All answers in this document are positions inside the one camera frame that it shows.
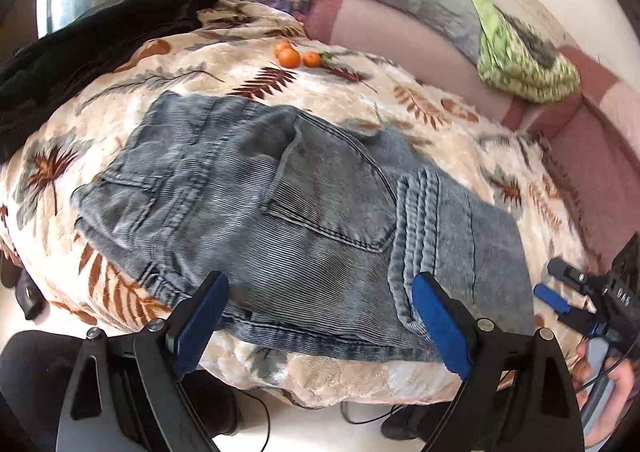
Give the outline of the person right hand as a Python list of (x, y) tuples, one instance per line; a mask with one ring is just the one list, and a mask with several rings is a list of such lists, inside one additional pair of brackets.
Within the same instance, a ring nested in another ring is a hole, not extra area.
[[(579, 360), (572, 372), (575, 389), (581, 387), (591, 377), (591, 368), (586, 359), (587, 348), (588, 346), (585, 342), (581, 342), (576, 348)], [(620, 416), (624, 412), (631, 391), (634, 390), (634, 369), (628, 359), (620, 362), (617, 368), (609, 372), (608, 378), (613, 380), (615, 387), (599, 419), (592, 425), (590, 432), (585, 436), (586, 448), (591, 448), (612, 435)]]

